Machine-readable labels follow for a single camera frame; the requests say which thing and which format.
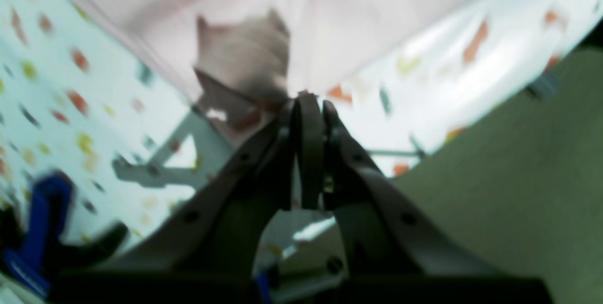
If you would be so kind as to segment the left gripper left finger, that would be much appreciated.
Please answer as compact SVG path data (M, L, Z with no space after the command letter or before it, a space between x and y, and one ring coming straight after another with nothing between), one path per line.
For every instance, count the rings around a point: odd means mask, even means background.
M94 271L250 276L266 225L278 210L291 208L293 118L291 101L155 233Z

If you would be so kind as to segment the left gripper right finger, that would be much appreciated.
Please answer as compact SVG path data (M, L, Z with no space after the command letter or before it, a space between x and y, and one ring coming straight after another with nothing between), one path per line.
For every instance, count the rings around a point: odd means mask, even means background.
M340 227L351 275L499 276L499 270L450 240L379 171L334 105L323 103L326 203Z

